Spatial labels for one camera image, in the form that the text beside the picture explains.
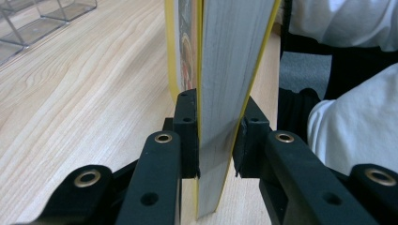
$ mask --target book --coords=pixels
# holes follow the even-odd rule
[[[197,89],[197,216],[217,209],[238,123],[280,0],[165,0],[173,99]]]

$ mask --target light wood grain surface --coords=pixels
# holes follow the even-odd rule
[[[253,97],[275,122],[279,39],[271,41]],[[0,67],[0,224],[35,219],[79,167],[134,161],[173,111],[163,2],[99,0]],[[217,213],[199,221],[184,181],[182,224],[267,223],[258,181],[234,174]]]

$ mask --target clear plastic container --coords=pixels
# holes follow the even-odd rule
[[[59,0],[67,22],[82,16],[97,7],[97,0]]]
[[[60,8],[59,1],[45,0],[8,15],[6,10],[2,9],[3,17],[5,17],[9,26],[0,27],[0,41],[28,47],[66,23],[63,13],[57,15],[56,18],[47,16],[52,15]]]
[[[10,11],[10,12],[17,12],[21,11],[25,8],[29,8],[33,6],[33,1],[26,1],[26,0],[4,0],[1,1],[1,7],[3,10]]]
[[[3,9],[0,8],[0,32],[2,30],[10,30],[12,31],[8,21],[7,21],[7,12],[4,11]],[[9,58],[14,56],[15,54],[19,53],[23,49],[22,45],[16,45],[16,44],[11,44],[11,43],[6,43],[3,41],[0,41],[0,65],[5,63]]]

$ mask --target clamp jaw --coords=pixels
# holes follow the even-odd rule
[[[174,118],[150,135],[139,160],[112,173],[72,172],[31,224],[179,224],[181,179],[200,177],[195,90],[181,93]],[[250,99],[233,158],[242,178],[258,178],[273,224],[398,221],[398,174],[357,165],[349,176],[327,167],[299,136],[271,131]]]

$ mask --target white fabric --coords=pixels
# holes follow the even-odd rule
[[[398,0],[293,0],[289,32],[333,47],[398,50]]]
[[[398,64],[310,113],[308,142],[332,169],[373,163],[398,173]]]

